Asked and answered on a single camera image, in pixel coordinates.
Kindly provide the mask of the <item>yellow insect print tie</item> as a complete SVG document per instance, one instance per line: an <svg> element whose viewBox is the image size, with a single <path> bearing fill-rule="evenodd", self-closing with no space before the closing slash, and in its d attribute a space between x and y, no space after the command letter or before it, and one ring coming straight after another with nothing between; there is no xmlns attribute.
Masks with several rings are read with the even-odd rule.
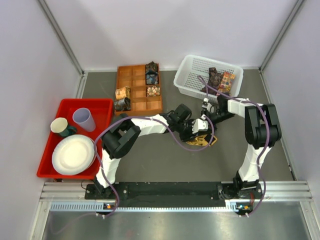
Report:
<svg viewBox="0 0 320 240"><path fill-rule="evenodd" d="M191 146L199 146L199 147L205 147L205 146L212 146L217 142L218 138L215 135L209 134L203 134L196 136L191 141L186 141L185 143Z"/></svg>

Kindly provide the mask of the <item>orange tan tie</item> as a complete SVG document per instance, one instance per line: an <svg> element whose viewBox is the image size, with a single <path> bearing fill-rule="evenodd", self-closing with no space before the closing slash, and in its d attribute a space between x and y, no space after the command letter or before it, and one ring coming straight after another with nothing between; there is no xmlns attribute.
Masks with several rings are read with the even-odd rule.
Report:
<svg viewBox="0 0 320 240"><path fill-rule="evenodd" d="M124 98L130 98L131 88L129 86L124 86L115 90L115 98L121 100Z"/></svg>

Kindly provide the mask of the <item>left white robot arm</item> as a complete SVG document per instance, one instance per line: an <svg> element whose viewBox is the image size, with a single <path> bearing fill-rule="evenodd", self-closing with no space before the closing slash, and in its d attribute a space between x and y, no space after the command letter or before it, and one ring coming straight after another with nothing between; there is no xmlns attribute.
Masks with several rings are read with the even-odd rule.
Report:
<svg viewBox="0 0 320 240"><path fill-rule="evenodd" d="M149 117L120 114L97 137L98 141L101 140L100 168L93 181L97 194L105 199L113 194L120 160L129 153L139 137L177 132L182 142L189 142L207 134L209 142L204 146L208 147L214 138L212 121L204 114L196 119L191 119L191 116L192 111L184 104L167 113Z"/></svg>

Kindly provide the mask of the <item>colourful dotted tie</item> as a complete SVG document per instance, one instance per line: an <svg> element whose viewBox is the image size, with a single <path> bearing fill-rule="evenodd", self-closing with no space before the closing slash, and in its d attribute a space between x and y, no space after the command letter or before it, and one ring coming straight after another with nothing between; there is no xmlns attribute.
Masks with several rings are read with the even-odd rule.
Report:
<svg viewBox="0 0 320 240"><path fill-rule="evenodd" d="M236 78L235 74L225 72L218 86L218 91L224 94L229 94L235 78Z"/></svg>

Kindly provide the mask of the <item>dark brown paisley tie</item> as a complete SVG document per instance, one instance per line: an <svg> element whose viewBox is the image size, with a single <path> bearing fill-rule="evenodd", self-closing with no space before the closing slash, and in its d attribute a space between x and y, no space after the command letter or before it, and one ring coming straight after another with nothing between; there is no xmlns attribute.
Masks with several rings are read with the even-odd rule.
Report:
<svg viewBox="0 0 320 240"><path fill-rule="evenodd" d="M209 72L209 79L207 84L212 88L218 90L224 74L219 73L215 67L209 68L208 72ZM207 92L206 87L204 86L200 91L206 93ZM208 94L215 96L217 93L211 88L208 88Z"/></svg>

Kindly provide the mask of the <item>white plastic basket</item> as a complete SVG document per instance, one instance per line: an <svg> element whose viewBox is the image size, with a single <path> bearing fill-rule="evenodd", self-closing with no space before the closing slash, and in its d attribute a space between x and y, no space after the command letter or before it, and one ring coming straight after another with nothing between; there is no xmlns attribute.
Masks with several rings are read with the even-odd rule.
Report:
<svg viewBox="0 0 320 240"><path fill-rule="evenodd" d="M181 94L203 100L206 97L206 92L202 92L205 85L198 79L198 76L201 76L207 83L209 68L216 68L217 72L222 74L225 72L234 74L235 79L229 94L232 97L239 95L244 77L244 70L240 66L192 54L187 55L181 62L173 84Z"/></svg>

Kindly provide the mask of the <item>rolled dark patterned tie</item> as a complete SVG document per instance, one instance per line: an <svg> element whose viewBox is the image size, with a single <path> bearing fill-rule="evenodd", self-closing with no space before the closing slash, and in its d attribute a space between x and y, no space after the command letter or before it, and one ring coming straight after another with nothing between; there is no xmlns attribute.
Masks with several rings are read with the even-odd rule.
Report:
<svg viewBox="0 0 320 240"><path fill-rule="evenodd" d="M116 112L125 112L131 110L131 100L128 97L118 99L114 102L114 110Z"/></svg>

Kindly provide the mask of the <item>rolled dark tie top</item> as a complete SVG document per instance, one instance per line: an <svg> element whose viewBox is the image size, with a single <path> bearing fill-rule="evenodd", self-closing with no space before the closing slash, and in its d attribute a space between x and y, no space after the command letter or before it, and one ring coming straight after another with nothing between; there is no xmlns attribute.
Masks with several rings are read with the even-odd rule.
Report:
<svg viewBox="0 0 320 240"><path fill-rule="evenodd" d="M149 62L145 65L145 74L154 74L158 72L158 64L154 61Z"/></svg>

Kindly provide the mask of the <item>wooden compartment tray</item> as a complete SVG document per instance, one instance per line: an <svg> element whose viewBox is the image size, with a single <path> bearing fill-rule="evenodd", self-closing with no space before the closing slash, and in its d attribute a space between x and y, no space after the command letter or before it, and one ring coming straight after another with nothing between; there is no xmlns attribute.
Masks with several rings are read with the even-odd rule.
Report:
<svg viewBox="0 0 320 240"><path fill-rule="evenodd" d="M163 112L162 95L147 96L148 88L145 76L145 65L124 65L117 68L116 89L130 88L130 110L124 113L129 116L154 116Z"/></svg>

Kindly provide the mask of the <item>white plate stack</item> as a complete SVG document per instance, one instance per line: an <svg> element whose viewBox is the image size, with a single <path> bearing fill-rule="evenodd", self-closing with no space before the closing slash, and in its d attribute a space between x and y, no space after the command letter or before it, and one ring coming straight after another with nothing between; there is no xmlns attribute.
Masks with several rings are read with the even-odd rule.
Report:
<svg viewBox="0 0 320 240"><path fill-rule="evenodd" d="M94 163L95 149L94 141L88 136L82 134L68 136L53 150L52 166L61 175L78 175Z"/></svg>

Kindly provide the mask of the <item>dark green cup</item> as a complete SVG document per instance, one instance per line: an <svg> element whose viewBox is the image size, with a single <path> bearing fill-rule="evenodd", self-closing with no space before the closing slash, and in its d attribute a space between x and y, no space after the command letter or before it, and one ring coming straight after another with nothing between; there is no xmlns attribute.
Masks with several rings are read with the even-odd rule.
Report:
<svg viewBox="0 0 320 240"><path fill-rule="evenodd" d="M72 125L67 125L67 127L63 130L63 132L61 133L61 136L63 138L66 138L66 137L69 137L69 136L72 136L74 134L77 133L77 128L72 126Z"/></svg>

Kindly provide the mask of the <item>red plastic bin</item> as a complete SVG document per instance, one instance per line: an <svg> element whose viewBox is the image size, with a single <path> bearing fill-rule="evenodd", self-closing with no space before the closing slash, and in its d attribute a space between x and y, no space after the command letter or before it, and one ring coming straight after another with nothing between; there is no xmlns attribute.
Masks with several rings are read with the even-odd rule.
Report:
<svg viewBox="0 0 320 240"><path fill-rule="evenodd" d="M76 127L78 134L95 140L111 123L113 117L113 105L113 100L110 98L65 98L60 102L55 116L57 118L66 118L71 126ZM96 125L94 131L88 132L73 121L73 114L79 108L87 108L90 110ZM39 178L50 179L94 179L100 167L100 163L97 159L94 160L88 169L74 176L60 174L54 169L52 164L52 154L55 147L62 139L63 138L61 136L55 133L51 132L49 134L36 175Z"/></svg>

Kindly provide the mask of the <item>beige paper cup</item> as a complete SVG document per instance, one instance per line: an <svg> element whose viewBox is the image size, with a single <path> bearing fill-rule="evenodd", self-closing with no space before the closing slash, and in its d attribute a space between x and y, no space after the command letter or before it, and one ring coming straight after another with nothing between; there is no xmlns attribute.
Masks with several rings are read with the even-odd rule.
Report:
<svg viewBox="0 0 320 240"><path fill-rule="evenodd" d="M58 134L61 137L66 137L68 135L68 121L64 117L58 117L52 121L50 124L50 130L54 134Z"/></svg>

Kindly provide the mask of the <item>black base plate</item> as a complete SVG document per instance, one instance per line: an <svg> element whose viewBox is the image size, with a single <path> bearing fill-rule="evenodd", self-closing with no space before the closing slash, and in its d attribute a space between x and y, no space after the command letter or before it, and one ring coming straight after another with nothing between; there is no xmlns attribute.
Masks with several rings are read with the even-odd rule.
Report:
<svg viewBox="0 0 320 240"><path fill-rule="evenodd" d="M116 182L103 188L98 183L86 186L86 200L114 200L117 192L121 200L135 197L177 197L201 196L218 199L244 199L254 193L262 195L262 187L255 182L252 186L240 189L233 182Z"/></svg>

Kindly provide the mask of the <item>aluminium frame rail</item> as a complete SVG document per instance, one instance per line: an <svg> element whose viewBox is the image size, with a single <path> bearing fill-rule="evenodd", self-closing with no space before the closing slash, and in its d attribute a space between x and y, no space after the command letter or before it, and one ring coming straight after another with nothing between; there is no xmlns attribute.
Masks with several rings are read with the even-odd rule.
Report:
<svg viewBox="0 0 320 240"><path fill-rule="evenodd" d="M77 202L85 200L87 181L45 182L40 194L41 202ZM310 202L313 200L306 181L267 181L265 202Z"/></svg>

